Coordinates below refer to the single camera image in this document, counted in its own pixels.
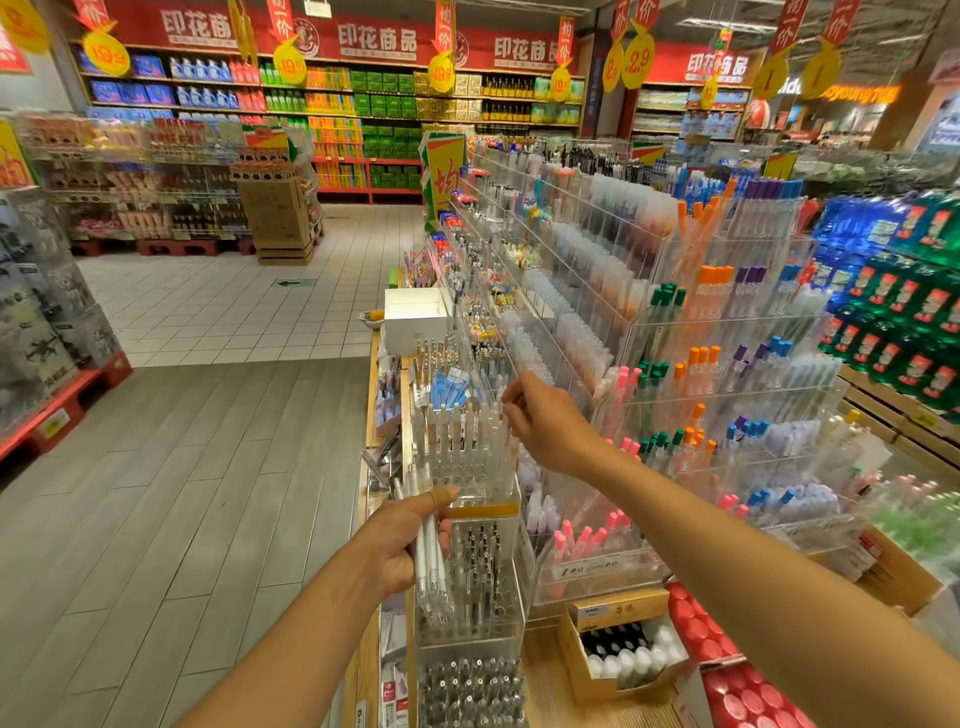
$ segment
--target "white open box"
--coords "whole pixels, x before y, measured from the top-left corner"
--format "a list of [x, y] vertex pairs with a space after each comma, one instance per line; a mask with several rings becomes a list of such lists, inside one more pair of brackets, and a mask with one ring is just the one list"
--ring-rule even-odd
[[417, 342], [441, 341], [450, 319], [440, 288], [388, 288], [383, 307], [384, 341], [390, 356], [412, 356]]

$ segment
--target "gray wood plank floor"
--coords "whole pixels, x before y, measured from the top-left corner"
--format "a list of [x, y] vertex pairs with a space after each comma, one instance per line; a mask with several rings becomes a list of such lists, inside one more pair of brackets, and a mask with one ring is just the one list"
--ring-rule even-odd
[[172, 726], [227, 674], [349, 537], [367, 361], [137, 370], [14, 479], [0, 726]]

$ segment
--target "person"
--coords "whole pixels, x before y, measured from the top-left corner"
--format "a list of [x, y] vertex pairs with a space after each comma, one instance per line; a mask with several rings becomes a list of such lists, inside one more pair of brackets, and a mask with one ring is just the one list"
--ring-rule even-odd
[[[545, 468], [585, 481], [638, 525], [757, 668], [819, 728], [956, 728], [960, 663], [895, 610], [607, 444], [570, 396], [524, 373], [511, 430]], [[320, 724], [370, 616], [413, 583], [404, 550], [450, 489], [381, 509], [181, 728]]]

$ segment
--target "floor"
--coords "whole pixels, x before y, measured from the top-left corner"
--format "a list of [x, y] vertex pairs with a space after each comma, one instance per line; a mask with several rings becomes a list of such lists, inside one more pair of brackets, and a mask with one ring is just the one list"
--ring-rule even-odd
[[349, 537], [368, 360], [144, 368], [19, 476], [0, 725], [169, 726], [216, 683]]
[[[134, 367], [367, 356], [357, 314], [383, 306], [391, 268], [423, 236], [419, 206], [324, 206], [307, 266], [238, 253], [80, 259]], [[278, 285], [303, 279], [306, 286]]]

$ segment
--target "white tile floor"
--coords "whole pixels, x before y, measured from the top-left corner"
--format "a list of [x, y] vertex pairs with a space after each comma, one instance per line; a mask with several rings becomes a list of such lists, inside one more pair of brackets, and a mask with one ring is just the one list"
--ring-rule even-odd
[[[419, 206], [327, 205], [307, 266], [252, 256], [78, 258], [134, 367], [370, 355], [357, 315], [383, 306], [390, 269], [423, 236]], [[277, 280], [315, 279], [281, 288]]]

